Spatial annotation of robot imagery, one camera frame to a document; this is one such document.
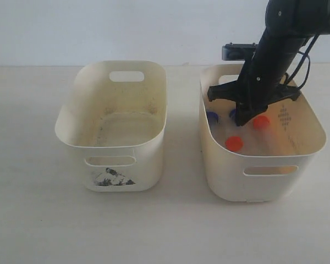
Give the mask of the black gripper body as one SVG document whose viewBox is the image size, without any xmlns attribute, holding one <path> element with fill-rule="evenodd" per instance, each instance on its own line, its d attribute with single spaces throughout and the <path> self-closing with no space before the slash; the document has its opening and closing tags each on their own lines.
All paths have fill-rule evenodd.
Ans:
<svg viewBox="0 0 330 264">
<path fill-rule="evenodd" d="M 225 99 L 240 103 L 249 109 L 257 109 L 301 95 L 294 86 L 288 85 L 287 69 L 299 52 L 299 46 L 257 44 L 251 58 L 245 60 L 235 81 L 213 85 L 208 89 L 208 100 Z"/>
</svg>

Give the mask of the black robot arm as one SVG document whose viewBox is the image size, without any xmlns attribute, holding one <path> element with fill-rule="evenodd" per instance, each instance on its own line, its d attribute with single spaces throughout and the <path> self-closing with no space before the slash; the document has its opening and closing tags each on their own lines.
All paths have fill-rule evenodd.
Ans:
<svg viewBox="0 0 330 264">
<path fill-rule="evenodd" d="M 223 60 L 244 64 L 236 80 L 210 86 L 208 100 L 235 102 L 234 122 L 239 127 L 269 105 L 296 101 L 302 87 L 289 83 L 321 35 L 330 35 L 330 1 L 269 1 L 258 43 L 222 47 Z"/>
</svg>

